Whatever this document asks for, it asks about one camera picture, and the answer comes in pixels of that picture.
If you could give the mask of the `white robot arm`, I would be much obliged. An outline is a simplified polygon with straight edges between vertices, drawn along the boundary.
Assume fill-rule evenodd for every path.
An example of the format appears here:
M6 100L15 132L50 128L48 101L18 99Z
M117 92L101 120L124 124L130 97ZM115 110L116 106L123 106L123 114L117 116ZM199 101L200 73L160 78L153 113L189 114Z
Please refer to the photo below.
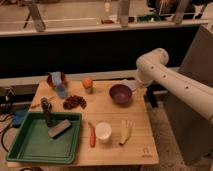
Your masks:
M158 82L213 124L213 88L167 68L168 61L169 55L162 48L140 56L136 60L135 79L144 87Z

